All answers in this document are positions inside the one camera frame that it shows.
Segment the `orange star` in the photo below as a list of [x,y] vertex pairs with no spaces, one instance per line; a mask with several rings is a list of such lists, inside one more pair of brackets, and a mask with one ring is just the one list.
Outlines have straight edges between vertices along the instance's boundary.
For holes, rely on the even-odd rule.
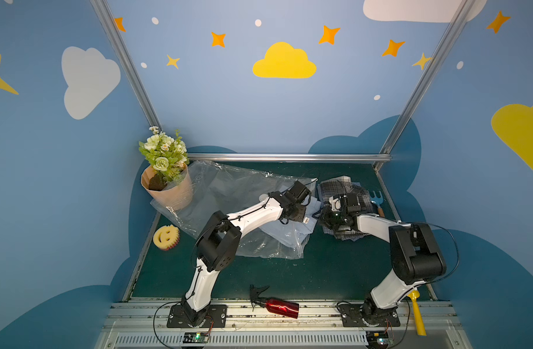
[[226,34],[215,34],[215,33],[212,33],[212,45],[213,46],[222,46],[222,47],[225,47],[224,46],[224,37],[226,36]]
[[323,37],[320,38],[319,44],[322,44],[323,42],[328,42],[334,45],[334,36],[339,30],[340,28],[330,29],[329,27],[325,26],[325,32],[323,33]]
[[510,17],[503,16],[501,11],[499,11],[497,17],[495,17],[495,20],[489,24],[486,29],[493,29],[493,31],[497,34],[503,23],[507,22],[509,19]]
[[396,57],[396,54],[398,53],[398,49],[405,43],[406,41],[402,42],[394,42],[393,40],[390,40],[388,43],[388,49],[383,53],[383,56],[386,55],[393,55]]
[[114,18],[114,19],[115,19],[115,24],[117,24],[117,29],[127,32],[125,30],[125,27],[123,27],[123,17]]

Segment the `blue wall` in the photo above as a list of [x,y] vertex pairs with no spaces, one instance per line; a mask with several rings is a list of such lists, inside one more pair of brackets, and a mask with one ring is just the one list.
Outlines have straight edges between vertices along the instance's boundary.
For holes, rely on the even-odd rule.
[[[412,65],[422,52],[431,56],[447,26],[373,20],[355,0],[109,0],[109,5],[114,17],[123,18],[120,33],[165,130],[181,129],[189,146],[208,151],[220,148],[203,146],[379,152],[333,141],[350,144],[349,138],[400,114],[422,73]],[[341,28],[334,45],[319,44],[323,26]],[[226,34],[225,47],[212,46],[211,32]],[[405,41],[396,57],[382,56],[389,40]],[[255,76],[255,62],[279,41],[303,49],[317,72],[307,79]],[[168,55],[179,59],[179,69],[166,65]],[[371,136],[384,142],[390,129]]]
[[0,0],[0,348],[92,347],[155,213],[129,82],[73,119],[69,46],[117,61],[89,0]]
[[[511,18],[495,33],[499,11]],[[533,171],[491,128],[508,104],[533,106],[533,1],[489,1],[466,25],[382,168],[403,220],[453,229],[461,265],[434,287],[475,349],[520,347],[525,333],[533,346]]]

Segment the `kraft paper wrap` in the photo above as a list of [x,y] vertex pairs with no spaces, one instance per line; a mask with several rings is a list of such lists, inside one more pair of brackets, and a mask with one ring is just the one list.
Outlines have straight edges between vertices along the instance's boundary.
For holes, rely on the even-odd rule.
[[185,165],[183,171],[185,171],[186,175],[181,183],[171,189],[158,192],[156,190],[148,189],[150,179],[156,174],[156,170],[154,170],[152,166],[148,166],[142,173],[140,184],[142,184],[144,189],[152,195],[152,198],[156,199],[161,205],[173,211],[177,211],[185,208],[193,199],[193,188],[191,188],[191,178],[189,176],[189,171],[187,171],[187,165]]

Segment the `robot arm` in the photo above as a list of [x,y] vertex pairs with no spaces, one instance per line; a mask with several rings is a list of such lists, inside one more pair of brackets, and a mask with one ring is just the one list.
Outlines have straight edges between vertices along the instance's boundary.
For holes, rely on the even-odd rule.
[[233,262],[241,238],[274,220],[302,222],[306,208],[302,203],[309,194],[309,189],[296,181],[290,189],[269,193],[260,203],[242,211],[228,215],[218,211],[212,215],[197,241],[197,268],[189,290],[181,299],[193,326],[204,321],[216,278]]
[[[305,216],[302,203],[309,194],[309,190],[296,181],[290,189],[270,193],[260,203],[240,212],[225,215],[218,211],[212,215],[197,241],[197,268],[189,290],[181,299],[193,326],[204,321],[218,274],[233,262],[241,238],[274,220],[302,222]],[[331,228],[350,226],[390,244],[393,268],[381,284],[366,295],[362,306],[367,325],[384,324],[402,298],[419,285],[444,275],[444,258],[428,225],[396,222],[365,213],[357,199],[332,200],[330,206],[323,209],[321,224]]]
[[356,220],[357,230],[390,244],[393,268],[366,295],[362,306],[367,325],[383,325],[404,297],[418,286],[444,275],[447,267],[427,224],[395,222],[374,214],[361,214]]

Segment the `sponge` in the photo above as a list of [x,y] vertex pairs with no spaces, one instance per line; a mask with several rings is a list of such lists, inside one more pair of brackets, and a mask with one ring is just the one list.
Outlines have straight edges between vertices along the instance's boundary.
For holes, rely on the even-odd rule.
[[179,242],[179,228],[171,226],[163,226],[154,233],[154,245],[162,251],[167,251],[175,247]]

